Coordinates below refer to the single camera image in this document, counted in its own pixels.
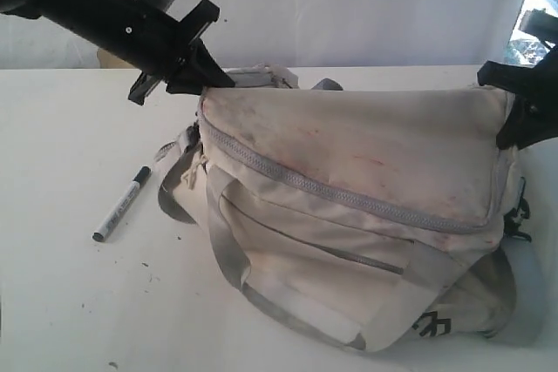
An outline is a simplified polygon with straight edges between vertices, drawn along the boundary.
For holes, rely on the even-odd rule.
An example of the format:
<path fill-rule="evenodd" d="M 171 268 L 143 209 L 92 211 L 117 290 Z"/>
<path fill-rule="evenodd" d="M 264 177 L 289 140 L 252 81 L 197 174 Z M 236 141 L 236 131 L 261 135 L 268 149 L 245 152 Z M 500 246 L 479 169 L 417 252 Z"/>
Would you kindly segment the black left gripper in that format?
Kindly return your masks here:
<path fill-rule="evenodd" d="M 139 0 L 56 0 L 57 24 L 140 70 L 128 94 L 137 105 L 161 82 L 170 94 L 195 96 L 235 87 L 201 40 L 219 15 L 209 0 L 180 21 Z"/>

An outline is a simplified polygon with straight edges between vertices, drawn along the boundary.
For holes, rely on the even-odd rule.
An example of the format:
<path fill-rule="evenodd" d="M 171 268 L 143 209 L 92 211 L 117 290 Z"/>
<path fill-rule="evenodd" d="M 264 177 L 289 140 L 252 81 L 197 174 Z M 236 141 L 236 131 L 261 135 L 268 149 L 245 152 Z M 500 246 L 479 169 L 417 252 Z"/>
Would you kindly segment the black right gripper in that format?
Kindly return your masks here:
<path fill-rule="evenodd" d="M 522 150 L 557 137 L 557 45 L 534 68 L 486 61 L 477 82 L 522 97 L 515 97 L 497 134 L 499 149 Z"/>

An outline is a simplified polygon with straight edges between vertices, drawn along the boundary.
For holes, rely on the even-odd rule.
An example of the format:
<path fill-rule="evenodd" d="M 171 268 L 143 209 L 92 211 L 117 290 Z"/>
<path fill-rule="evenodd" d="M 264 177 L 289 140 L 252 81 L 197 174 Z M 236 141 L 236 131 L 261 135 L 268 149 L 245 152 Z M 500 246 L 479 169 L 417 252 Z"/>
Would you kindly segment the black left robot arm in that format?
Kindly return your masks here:
<path fill-rule="evenodd" d="M 181 20 L 167 11 L 174 0 L 1 0 L 1 12 L 44 17 L 140 71 L 128 98 L 143 105 L 159 83 L 171 94 L 201 95 L 230 88 L 233 79 L 214 61 L 201 35 L 220 15 L 201 0 Z"/>

